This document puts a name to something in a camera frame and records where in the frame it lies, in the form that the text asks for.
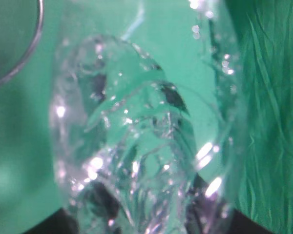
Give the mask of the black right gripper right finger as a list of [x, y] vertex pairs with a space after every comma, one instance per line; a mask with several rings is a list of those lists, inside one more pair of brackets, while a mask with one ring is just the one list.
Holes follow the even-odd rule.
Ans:
[[271, 232], [235, 209], [230, 225], [230, 234], [271, 234]]

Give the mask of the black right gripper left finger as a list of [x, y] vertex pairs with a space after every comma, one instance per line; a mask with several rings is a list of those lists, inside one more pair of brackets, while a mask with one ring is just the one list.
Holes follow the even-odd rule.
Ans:
[[26, 231], [27, 234], [78, 234], [77, 221], [65, 209], [59, 209], [38, 225]]

